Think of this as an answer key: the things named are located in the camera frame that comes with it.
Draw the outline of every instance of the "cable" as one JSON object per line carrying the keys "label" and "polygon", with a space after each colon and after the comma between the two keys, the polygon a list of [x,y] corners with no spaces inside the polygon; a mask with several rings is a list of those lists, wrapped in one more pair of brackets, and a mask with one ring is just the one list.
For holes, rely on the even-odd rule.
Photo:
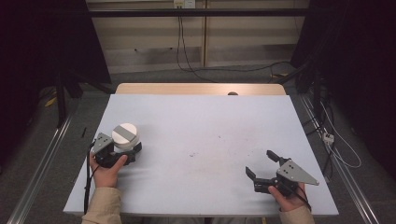
{"label": "cable", "polygon": [[320,120],[320,121],[319,121],[319,126],[318,126],[315,130],[313,130],[313,131],[311,131],[311,132],[309,132],[309,133],[306,133],[305,135],[308,136],[308,135],[311,134],[311,133],[315,133],[315,132],[317,132],[317,131],[320,131],[320,130],[322,129],[322,127],[323,127],[325,121],[326,121],[326,118]]}
{"label": "cable", "polygon": [[317,116],[314,116],[312,119],[310,119],[310,120],[307,120],[307,121],[305,121],[305,122],[303,122],[303,123],[301,123],[301,126],[305,126],[305,125],[307,125],[308,123],[310,123],[310,122],[313,122],[314,121],[314,119],[317,119],[318,117]]}
{"label": "cable", "polygon": [[331,126],[332,126],[332,129],[331,129],[330,133],[331,133],[332,135],[334,135],[334,127],[333,127],[333,126],[335,126],[335,123],[334,123],[334,113],[332,112],[332,107],[331,107],[330,105],[328,105],[328,107],[329,107],[329,109],[330,109],[330,111],[331,111],[331,114],[332,114],[331,119],[329,119],[330,124],[332,124],[332,125],[331,125]]}
{"label": "cable", "polygon": [[[295,9],[295,8],[296,8],[296,0],[293,0],[293,9]],[[298,30],[298,25],[297,25],[296,17],[294,17],[294,24],[296,25],[296,32],[297,32],[297,35],[298,35],[298,37],[300,37],[300,31]]]}
{"label": "cable", "polygon": [[306,197],[305,191],[298,186],[298,188],[303,192],[305,198],[303,198],[300,194],[296,193],[294,190],[290,189],[288,186],[284,185],[282,182],[278,182],[280,185],[282,185],[283,188],[285,188],[288,192],[294,194],[298,199],[300,199],[305,205],[308,207],[309,211],[312,211],[311,204],[308,202],[308,198]]}
{"label": "cable", "polygon": [[[189,66],[189,69],[183,68],[180,65],[180,61],[178,59],[178,52],[179,52],[179,48],[180,48],[180,38],[182,39],[183,42],[183,49],[184,49],[184,55],[187,61],[187,65]],[[196,74],[196,72],[199,71],[228,71],[228,72],[254,72],[254,71],[260,71],[266,68],[270,68],[271,69],[271,79],[268,81],[268,83],[270,83],[270,81],[272,80],[274,74],[272,71],[272,67],[274,65],[277,64],[281,64],[281,63],[288,63],[290,64],[290,62],[278,62],[278,63],[272,63],[270,65],[264,66],[264,67],[260,67],[260,68],[253,68],[253,69],[246,69],[246,70],[241,70],[241,69],[227,69],[227,68],[198,68],[198,69],[192,69],[191,65],[190,65],[190,61],[189,58],[187,56],[187,51],[186,51],[186,44],[184,41],[184,26],[183,26],[183,19],[181,17],[178,17],[178,41],[177,41],[177,66],[180,68],[180,70],[185,71],[185,72],[193,72],[194,75],[200,79],[206,80],[206,81],[210,81],[210,82],[215,82],[218,83],[217,81],[211,80],[209,78],[205,78],[205,77],[201,77],[198,74]]]}
{"label": "cable", "polygon": [[347,9],[348,9],[348,7],[349,7],[349,2],[350,2],[350,0],[348,0],[348,1],[346,2],[346,8],[345,8],[345,10],[344,10],[343,17],[342,17],[342,19],[341,19],[341,24],[338,25],[339,28],[338,28],[337,36],[335,37],[335,39],[334,39],[334,41],[333,41],[334,44],[335,44],[336,41],[338,40],[338,37],[339,37],[340,34],[341,34],[341,30],[343,29],[343,26],[344,26],[344,23],[345,23],[346,14],[347,14]]}
{"label": "cable", "polygon": [[[322,141],[322,144],[324,146],[324,149],[326,149],[326,144],[324,143],[324,141]],[[334,151],[334,146],[335,146],[335,141],[332,143],[332,150],[330,150],[330,152],[328,150],[325,150],[326,153],[327,153],[327,159],[326,159],[326,162],[325,162],[325,164],[324,164],[324,166],[322,168],[322,171],[321,171],[323,176],[325,176],[324,173],[326,172],[327,165],[330,164],[330,175],[328,176],[329,180],[332,179],[332,173],[333,173],[333,170],[332,170],[333,169],[332,168],[332,154],[333,154],[333,151]]]}
{"label": "cable", "polygon": [[[180,37],[182,38],[183,41],[183,49],[184,49],[184,55],[186,57],[186,61],[187,61],[187,65],[189,66],[190,70],[184,69],[180,66],[180,63],[178,61],[178,50],[180,48]],[[213,83],[218,83],[215,80],[209,79],[209,78],[205,78],[205,77],[201,77],[198,76],[198,74],[196,74],[196,72],[191,68],[190,62],[189,62],[189,58],[187,57],[187,51],[186,51],[186,43],[184,42],[184,28],[183,28],[183,19],[181,17],[178,17],[178,41],[177,41],[177,65],[178,67],[182,70],[182,71],[186,71],[186,72],[193,72],[194,75],[200,79],[209,81],[209,82],[213,82]]]}
{"label": "cable", "polygon": [[[323,107],[323,111],[326,114],[326,117],[328,118],[328,120],[330,121],[329,118],[329,114],[326,111],[326,108],[324,107],[323,103],[320,102],[321,106]],[[339,161],[341,161],[343,164],[345,164],[348,167],[351,168],[359,168],[361,167],[361,158],[359,157],[358,153],[355,151],[355,149],[353,149],[353,147],[341,136],[341,134],[339,132],[337,132],[337,130],[335,129],[335,127],[332,125],[332,122],[330,121],[330,125],[332,126],[332,129],[334,130],[334,132],[346,143],[347,146],[349,146],[349,148],[352,150],[352,152],[356,155],[356,157],[359,160],[359,164],[358,165],[351,165],[349,163],[347,163],[346,161],[344,161],[337,153],[334,152],[334,150],[332,149],[332,147],[330,146],[330,144],[327,144],[329,146],[329,150],[334,154],[334,157],[337,158]]]}
{"label": "cable", "polygon": [[90,199],[90,190],[91,190],[91,182],[92,182],[93,174],[99,168],[99,166],[97,166],[95,168],[95,170],[92,172],[92,176],[90,177],[90,152],[91,152],[91,148],[93,147],[93,145],[95,145],[95,141],[90,143],[90,145],[88,146],[88,150],[87,150],[87,182],[86,182],[86,185],[85,185],[85,188],[84,188],[85,189],[84,215],[87,214],[87,211],[88,211],[88,201]]}

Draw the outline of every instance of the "sleeve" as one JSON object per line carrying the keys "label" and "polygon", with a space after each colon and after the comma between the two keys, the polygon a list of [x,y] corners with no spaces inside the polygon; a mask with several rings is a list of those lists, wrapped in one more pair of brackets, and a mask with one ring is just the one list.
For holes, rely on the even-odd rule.
{"label": "sleeve", "polygon": [[311,212],[305,206],[301,206],[289,212],[280,212],[282,224],[315,224]]}
{"label": "sleeve", "polygon": [[95,189],[88,212],[82,217],[82,224],[121,224],[120,196],[121,193],[118,189]]}

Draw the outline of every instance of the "wall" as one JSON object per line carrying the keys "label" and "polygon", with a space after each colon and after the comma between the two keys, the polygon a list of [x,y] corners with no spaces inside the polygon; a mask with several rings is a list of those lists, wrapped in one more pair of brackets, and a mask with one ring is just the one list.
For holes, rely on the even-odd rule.
{"label": "wall", "polygon": [[[174,6],[173,1],[169,0],[117,0],[117,2],[87,0],[87,4],[89,8],[154,9]],[[308,0],[196,0],[197,8],[294,8],[307,7],[307,5]],[[142,53],[137,54],[135,49],[145,52],[144,57],[149,57],[150,52],[158,54],[158,50],[155,49],[177,48],[179,30],[177,18],[93,18],[92,20],[105,52],[110,73],[132,72],[134,65],[131,60],[136,61],[136,57],[142,57]],[[187,52],[191,54],[193,66],[272,63],[290,59],[303,22],[304,18],[293,17],[183,18],[184,40]],[[259,56],[247,57],[246,55],[251,54],[251,51],[256,51],[253,54]],[[172,50],[166,53],[173,55],[172,58],[176,54]],[[123,66],[120,60],[129,63]],[[137,60],[136,63],[153,63],[151,61],[142,59]],[[175,63],[176,60],[173,65],[162,65],[162,67],[176,68]]]}

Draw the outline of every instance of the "table surface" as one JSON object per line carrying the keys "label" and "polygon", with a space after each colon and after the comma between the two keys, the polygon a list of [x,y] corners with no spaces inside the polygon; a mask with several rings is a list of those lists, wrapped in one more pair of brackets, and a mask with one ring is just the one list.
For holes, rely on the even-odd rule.
{"label": "table surface", "polygon": [[[122,213],[161,217],[275,216],[278,205],[272,196],[254,192],[245,174],[248,166],[258,177],[274,177],[278,164],[265,156],[265,151],[271,149],[279,156],[293,158],[320,182],[317,187],[306,186],[314,215],[338,214],[284,91],[270,96],[216,96],[197,92],[206,86],[213,94],[236,91],[243,95],[253,92],[248,87],[260,91],[272,87],[188,84],[186,88],[183,84],[164,84],[170,89],[161,91],[161,85],[120,85],[122,89],[110,97],[98,128],[98,132],[111,133],[127,121],[140,132],[141,155],[119,174]],[[152,94],[122,94],[130,93],[126,86],[134,86],[134,93],[147,86],[158,90]],[[168,95],[171,89],[184,89],[193,95]],[[82,214],[85,164],[64,208],[66,213]]]}

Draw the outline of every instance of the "gray floor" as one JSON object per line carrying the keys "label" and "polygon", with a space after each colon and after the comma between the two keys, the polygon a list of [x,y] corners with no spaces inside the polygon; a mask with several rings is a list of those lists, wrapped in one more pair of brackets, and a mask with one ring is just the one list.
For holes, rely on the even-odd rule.
{"label": "gray floor", "polygon": [[[251,69],[260,68],[262,65],[234,66],[228,69]],[[273,73],[288,73],[292,68],[285,64],[274,66]],[[270,69],[254,72],[230,72],[230,71],[201,71],[199,76],[216,80],[217,82],[242,82],[242,83],[265,83],[270,79]],[[116,88],[121,82],[205,82],[189,72],[179,70],[141,72],[133,74],[113,75],[113,84],[108,85]],[[54,161],[35,196],[30,212],[27,214],[25,223],[79,223],[80,218],[63,213],[68,195],[74,186],[74,179],[78,175],[81,164],[84,161],[85,151],[88,144],[94,138],[94,133],[106,108],[108,95],[96,91],[88,86],[81,99],[68,99],[69,107],[77,103],[78,108],[68,128],[64,140],[61,143]],[[296,108],[301,122],[310,120],[302,104],[301,96],[295,92],[293,82],[285,85],[287,94],[290,96]],[[56,105],[44,107],[47,98],[43,98],[37,107],[28,132],[23,137],[18,148],[15,148],[13,158],[3,167],[0,175],[0,223],[6,223],[12,214],[19,198],[23,194],[35,168],[40,163],[48,144],[51,141],[57,124]],[[350,169],[362,192],[374,208],[376,216],[381,223],[393,223],[396,218],[396,183],[386,171],[368,153],[365,145],[358,136],[353,134],[347,119],[337,109],[336,103],[332,103],[335,114],[337,131],[352,145],[361,156],[362,166],[358,169]],[[305,125],[307,132],[314,129],[312,124]],[[318,159],[320,166],[326,160],[326,152],[317,134],[307,136],[309,143]],[[343,158],[351,163],[356,163],[355,156],[344,144],[337,144]],[[350,196],[344,181],[334,168],[332,180],[328,183],[334,201],[340,212],[336,217],[316,217],[317,223],[365,223],[361,217],[354,200]],[[138,223],[140,217],[122,216],[123,223]],[[268,217],[267,223],[280,223],[277,217]]]}

